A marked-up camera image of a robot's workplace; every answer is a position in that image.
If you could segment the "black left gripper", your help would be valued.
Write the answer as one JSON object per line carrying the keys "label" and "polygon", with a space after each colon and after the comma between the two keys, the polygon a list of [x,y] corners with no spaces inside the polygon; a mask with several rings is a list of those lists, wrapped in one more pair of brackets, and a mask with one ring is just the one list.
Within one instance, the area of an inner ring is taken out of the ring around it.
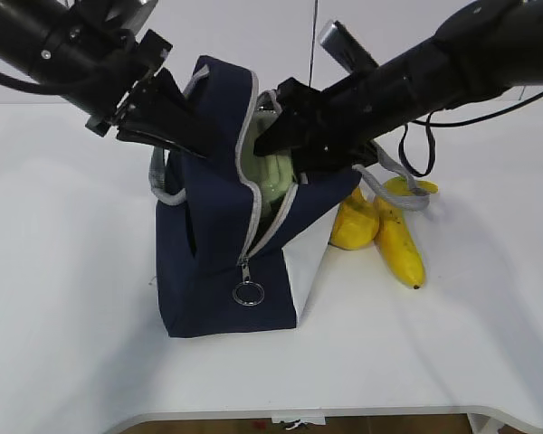
{"label": "black left gripper", "polygon": [[[119,123],[117,140],[209,157],[219,132],[195,111],[171,73],[159,71],[173,45],[153,30],[139,42],[123,30],[120,39],[125,44],[95,70],[100,81],[89,90],[93,111],[85,127],[105,136]],[[135,111],[119,122],[134,92]]]}

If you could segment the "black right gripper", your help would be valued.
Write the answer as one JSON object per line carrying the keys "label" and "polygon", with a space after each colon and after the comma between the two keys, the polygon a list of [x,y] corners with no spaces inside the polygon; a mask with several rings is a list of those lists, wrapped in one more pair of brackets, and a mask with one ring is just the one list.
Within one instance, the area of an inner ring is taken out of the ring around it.
{"label": "black right gripper", "polygon": [[291,151],[300,182],[327,178],[353,165],[378,162],[375,140],[351,148],[333,146],[343,127],[358,119],[367,100],[367,76],[348,76],[324,90],[289,78],[278,88],[282,113],[255,141],[254,153],[269,156]]}

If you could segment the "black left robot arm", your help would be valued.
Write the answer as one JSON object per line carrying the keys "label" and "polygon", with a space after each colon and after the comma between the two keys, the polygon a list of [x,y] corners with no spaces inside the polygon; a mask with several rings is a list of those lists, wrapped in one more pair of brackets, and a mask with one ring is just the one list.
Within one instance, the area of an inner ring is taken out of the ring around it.
{"label": "black left robot arm", "polygon": [[137,35],[155,1],[0,1],[0,85],[56,96],[88,114],[100,137],[208,157],[221,134],[183,95],[163,64],[173,46]]}

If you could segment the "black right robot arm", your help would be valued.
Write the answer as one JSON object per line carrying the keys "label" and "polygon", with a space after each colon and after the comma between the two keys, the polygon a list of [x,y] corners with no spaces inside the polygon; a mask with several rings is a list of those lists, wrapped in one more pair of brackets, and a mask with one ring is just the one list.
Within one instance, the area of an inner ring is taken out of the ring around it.
{"label": "black right robot arm", "polygon": [[316,90],[277,90],[281,114],[255,141],[257,156],[288,152],[297,172],[336,172],[377,160],[376,139],[433,112],[543,86],[543,1],[475,1],[428,39],[378,63],[338,21],[320,46],[346,71]]}

